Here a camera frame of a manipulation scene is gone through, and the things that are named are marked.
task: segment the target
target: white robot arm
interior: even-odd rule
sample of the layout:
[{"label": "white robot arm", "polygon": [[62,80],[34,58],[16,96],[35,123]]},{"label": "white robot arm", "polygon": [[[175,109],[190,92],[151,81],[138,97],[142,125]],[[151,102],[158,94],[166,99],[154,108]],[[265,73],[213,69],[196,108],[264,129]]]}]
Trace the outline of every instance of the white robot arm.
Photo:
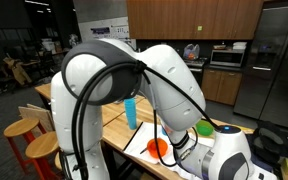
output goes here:
[{"label": "white robot arm", "polygon": [[[175,84],[178,89],[161,78]],[[68,171],[73,179],[109,179],[99,145],[102,137],[100,106],[135,96],[138,91],[150,101],[162,125],[171,129],[168,136],[174,147],[174,156],[186,171],[210,180],[276,179],[275,175],[251,162],[245,134],[238,128],[214,125],[213,147],[196,144],[188,138],[187,129],[206,115],[202,114],[205,100],[183,60],[167,45],[136,53],[127,44],[114,39],[80,44],[66,55],[62,72],[52,79],[51,90],[59,146],[66,155],[75,152],[81,156],[77,158],[78,162],[74,155],[70,157]],[[76,129],[72,117],[84,120],[80,129]],[[80,136],[83,140],[74,142],[72,134],[82,130]],[[76,164],[81,173],[72,172]]]}]

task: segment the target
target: cable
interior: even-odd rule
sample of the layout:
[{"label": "cable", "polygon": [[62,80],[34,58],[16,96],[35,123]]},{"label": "cable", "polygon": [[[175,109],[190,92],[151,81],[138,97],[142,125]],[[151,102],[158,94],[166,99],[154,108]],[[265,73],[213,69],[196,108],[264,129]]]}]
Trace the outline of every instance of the cable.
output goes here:
[{"label": "cable", "polygon": [[190,97],[188,96],[181,88],[176,86],[172,81],[168,80],[164,76],[162,76],[160,73],[156,72],[155,70],[146,67],[146,70],[151,72],[152,74],[156,75],[157,77],[161,78],[165,82],[167,82],[169,85],[171,85],[174,89],[176,89],[178,92],[180,92],[186,99],[188,99],[199,111],[200,113],[205,117],[205,119],[216,129],[220,130],[219,127],[208,117],[208,115],[203,111],[203,109]]},{"label": "cable", "polygon": [[166,164],[166,163],[163,161],[163,159],[162,159],[162,156],[161,156],[161,153],[160,153],[160,149],[159,149],[158,143],[157,143],[157,118],[156,118],[156,110],[154,109],[153,112],[154,112],[154,142],[155,142],[155,146],[156,146],[158,158],[160,159],[161,163],[162,163],[164,166],[166,166],[166,167],[176,166],[176,165],[177,165],[176,160],[175,160],[175,163],[173,163],[173,164]]},{"label": "cable", "polygon": [[66,154],[63,151],[59,151],[59,159],[61,167],[63,169],[63,174],[66,180],[72,180],[71,172],[69,170],[69,165],[67,161]]},{"label": "cable", "polygon": [[[77,98],[77,102],[73,111],[73,117],[72,117],[72,144],[73,144],[73,149],[74,153],[76,156],[76,160],[78,165],[74,167],[74,170],[79,169],[81,173],[82,179],[87,179],[88,178],[88,172],[87,172],[87,164],[85,163],[85,155],[84,155],[84,146],[83,146],[83,121],[84,121],[84,114],[85,114],[85,109],[86,105],[88,102],[88,98],[93,91],[93,89],[96,87],[98,82],[100,82],[107,74],[110,72],[120,69],[120,68],[125,68],[125,67],[134,67],[135,62],[124,62],[117,64],[115,66],[108,66],[100,71],[98,71],[83,87],[80,95]],[[76,138],[76,124],[77,124],[77,117],[78,117],[78,112],[80,112],[80,118],[79,118],[79,131],[78,131],[78,141],[79,145],[77,144],[77,138]]]}]

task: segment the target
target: cup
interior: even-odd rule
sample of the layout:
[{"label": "cup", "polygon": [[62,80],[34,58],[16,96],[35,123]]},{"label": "cup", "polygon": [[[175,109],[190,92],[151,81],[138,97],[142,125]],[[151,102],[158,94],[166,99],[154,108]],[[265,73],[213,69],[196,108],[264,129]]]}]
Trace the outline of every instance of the cup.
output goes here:
[{"label": "cup", "polygon": [[136,104],[135,99],[125,99],[124,100],[124,107],[125,107],[125,113],[127,118],[128,127],[130,129],[136,129]]},{"label": "cup", "polygon": [[166,134],[166,132],[165,132],[163,126],[161,126],[161,127],[162,127],[162,134],[163,134],[164,136],[166,136],[167,134]]}]

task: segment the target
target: refrigerator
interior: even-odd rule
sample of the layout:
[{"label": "refrigerator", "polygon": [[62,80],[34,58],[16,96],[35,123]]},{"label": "refrigerator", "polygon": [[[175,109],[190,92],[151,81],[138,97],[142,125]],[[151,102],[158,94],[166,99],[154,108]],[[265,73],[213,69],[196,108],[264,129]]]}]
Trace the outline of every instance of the refrigerator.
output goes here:
[{"label": "refrigerator", "polygon": [[234,112],[288,127],[288,4],[263,7]]}]

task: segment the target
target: bar stool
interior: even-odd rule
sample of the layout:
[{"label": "bar stool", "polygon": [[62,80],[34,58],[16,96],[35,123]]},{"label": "bar stool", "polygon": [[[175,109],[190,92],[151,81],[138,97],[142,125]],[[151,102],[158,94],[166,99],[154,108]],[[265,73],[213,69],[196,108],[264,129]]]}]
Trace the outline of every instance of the bar stool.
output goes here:
[{"label": "bar stool", "polygon": [[41,132],[43,134],[46,133],[45,129],[43,128],[43,126],[41,125],[40,121],[38,119],[21,119],[19,121],[14,122],[13,124],[9,125],[5,130],[4,130],[4,136],[7,138],[8,142],[10,143],[15,156],[18,160],[18,162],[20,163],[23,171],[25,173],[28,173],[27,169],[26,169],[26,164],[31,163],[32,160],[28,159],[28,160],[23,160],[21,153],[19,152],[13,137],[16,136],[20,136],[23,135],[24,139],[26,140],[26,142],[28,144],[30,144],[35,137],[33,136],[31,130],[34,129],[36,126],[38,126],[38,128],[41,130]]},{"label": "bar stool", "polygon": [[48,132],[36,138],[26,148],[25,154],[34,160],[34,165],[41,179],[58,179],[51,170],[46,157],[59,149],[56,133]]},{"label": "bar stool", "polygon": [[56,156],[55,156],[55,166],[57,169],[62,171],[62,165],[61,165],[61,161],[60,161],[60,153],[57,152]]}]

